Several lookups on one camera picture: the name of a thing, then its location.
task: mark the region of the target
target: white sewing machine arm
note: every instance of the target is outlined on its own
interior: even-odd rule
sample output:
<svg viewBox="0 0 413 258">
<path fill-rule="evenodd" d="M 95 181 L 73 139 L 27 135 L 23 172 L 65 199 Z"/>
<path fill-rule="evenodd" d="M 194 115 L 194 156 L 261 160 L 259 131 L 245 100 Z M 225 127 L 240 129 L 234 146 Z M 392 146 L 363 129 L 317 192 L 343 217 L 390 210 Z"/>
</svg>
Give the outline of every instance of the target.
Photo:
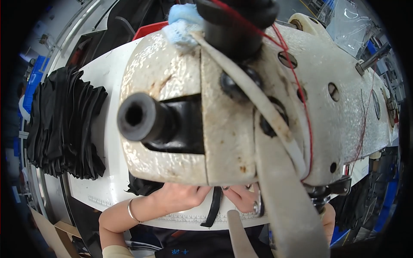
<svg viewBox="0 0 413 258">
<path fill-rule="evenodd" d="M 260 75 L 265 95 L 281 103 L 278 109 L 282 106 L 292 133 L 287 138 L 297 142 L 300 151 L 294 157 L 304 160 L 305 171 L 297 171 L 279 137 L 265 134 L 256 103 L 239 104 L 222 91 L 223 69 L 215 57 L 200 46 L 181 54 L 162 31 L 143 38 L 131 55 L 120 104 L 137 92 L 160 102 L 201 95 L 204 154 L 151 151 L 122 135 L 121 144 L 129 171 L 138 178 L 211 186 L 259 181 L 280 255 L 323 257 L 328 247 L 302 183 L 326 186 L 341 179 L 344 165 L 392 143 L 397 124 L 387 111 L 387 89 L 371 68 L 361 76 L 355 68 L 358 60 L 336 46 L 315 20 L 303 14 L 291 20 L 298 21 L 302 31 L 277 27 L 306 93 L 313 134 L 311 171 L 304 105 L 283 50 L 267 39 L 247 65 Z M 271 28 L 266 33 L 276 38 Z"/>
</svg>

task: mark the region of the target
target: woman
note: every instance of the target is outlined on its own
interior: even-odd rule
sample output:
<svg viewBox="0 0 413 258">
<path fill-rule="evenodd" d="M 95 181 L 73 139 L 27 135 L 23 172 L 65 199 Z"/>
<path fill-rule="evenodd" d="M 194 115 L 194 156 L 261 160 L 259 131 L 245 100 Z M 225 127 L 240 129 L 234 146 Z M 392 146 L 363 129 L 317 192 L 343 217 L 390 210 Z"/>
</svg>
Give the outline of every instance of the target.
<svg viewBox="0 0 413 258">
<path fill-rule="evenodd" d="M 158 191 L 149 196 L 126 200 L 105 210 L 99 218 L 100 243 L 104 258 L 133 257 L 127 249 L 123 232 L 137 224 L 166 216 L 170 213 L 186 211 L 199 206 L 212 187 L 189 186 L 165 183 Z M 237 209 L 243 213 L 252 212 L 254 193 L 246 190 L 243 185 L 231 186 L 223 191 Z M 326 237 L 330 243 L 333 230 L 335 212 L 330 204 L 322 216 Z M 253 230 L 246 229 L 247 235 L 257 255 L 273 257 L 268 245 L 258 240 Z M 170 245 L 163 245 L 163 249 L 156 252 L 156 257 L 234 257 L 228 230 L 218 232 L 190 232 L 189 237 L 180 237 Z"/>
</svg>

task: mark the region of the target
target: plastic sheet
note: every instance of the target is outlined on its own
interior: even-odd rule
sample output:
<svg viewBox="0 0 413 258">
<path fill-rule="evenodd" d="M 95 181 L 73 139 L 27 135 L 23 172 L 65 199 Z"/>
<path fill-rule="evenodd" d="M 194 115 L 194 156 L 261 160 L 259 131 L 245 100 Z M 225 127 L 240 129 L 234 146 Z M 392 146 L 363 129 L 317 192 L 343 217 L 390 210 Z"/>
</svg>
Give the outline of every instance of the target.
<svg viewBox="0 0 413 258">
<path fill-rule="evenodd" d="M 372 35 L 371 19 L 350 0 L 326 0 L 317 18 L 327 26 L 334 43 L 356 58 Z"/>
</svg>

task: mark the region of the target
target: silver bracelet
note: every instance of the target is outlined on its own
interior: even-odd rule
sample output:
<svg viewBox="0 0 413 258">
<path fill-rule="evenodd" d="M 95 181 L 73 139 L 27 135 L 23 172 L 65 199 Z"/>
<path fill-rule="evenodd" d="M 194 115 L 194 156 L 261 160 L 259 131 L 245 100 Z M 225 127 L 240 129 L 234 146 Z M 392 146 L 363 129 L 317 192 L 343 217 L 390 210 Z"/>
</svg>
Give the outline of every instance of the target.
<svg viewBox="0 0 413 258">
<path fill-rule="evenodd" d="M 131 218 L 133 218 L 136 222 L 138 222 L 139 224 L 141 224 L 142 221 L 137 220 L 137 219 L 135 218 L 135 216 L 134 216 L 134 215 L 132 214 L 132 212 L 131 212 L 131 202 L 132 202 L 132 200 L 133 200 L 133 199 L 130 199 L 129 202 L 128 202 L 128 212 L 129 212 L 129 215 L 130 215 Z"/>
</svg>

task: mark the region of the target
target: person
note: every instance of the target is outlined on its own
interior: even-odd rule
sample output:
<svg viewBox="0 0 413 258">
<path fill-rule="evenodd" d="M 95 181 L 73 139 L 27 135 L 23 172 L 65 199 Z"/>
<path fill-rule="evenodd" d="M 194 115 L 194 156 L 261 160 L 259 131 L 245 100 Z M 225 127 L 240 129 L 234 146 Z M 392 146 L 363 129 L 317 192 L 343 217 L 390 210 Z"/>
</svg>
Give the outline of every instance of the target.
<svg viewBox="0 0 413 258">
<path fill-rule="evenodd" d="M 123 237 L 124 231 L 141 222 L 199 206 L 211 188 L 165 183 L 161 189 L 148 196 L 122 201 L 106 209 L 99 217 L 99 235 L 103 257 L 133 257 L 127 249 Z M 230 186 L 228 190 L 223 191 L 223 194 L 235 204 L 239 211 L 252 212 L 255 195 L 243 185 Z M 330 204 L 325 207 L 322 223 L 330 243 L 335 224 L 335 212 Z M 273 258 L 271 248 L 258 240 L 262 228 L 263 225 L 258 231 L 251 228 L 246 228 L 245 231 L 258 257 Z M 234 257 L 228 230 L 189 231 L 184 232 L 174 241 L 160 239 L 160 242 L 163 249 L 156 252 L 156 257 L 177 257 L 178 254 L 185 255 L 184 257 L 187 258 Z"/>
<path fill-rule="evenodd" d="M 27 110 L 24 109 L 23 107 L 23 101 L 24 101 L 24 93 L 26 91 L 26 86 L 24 83 L 19 83 L 19 86 L 17 87 L 17 97 L 19 98 L 19 109 L 22 117 L 30 122 L 30 114 L 27 112 Z"/>
</svg>

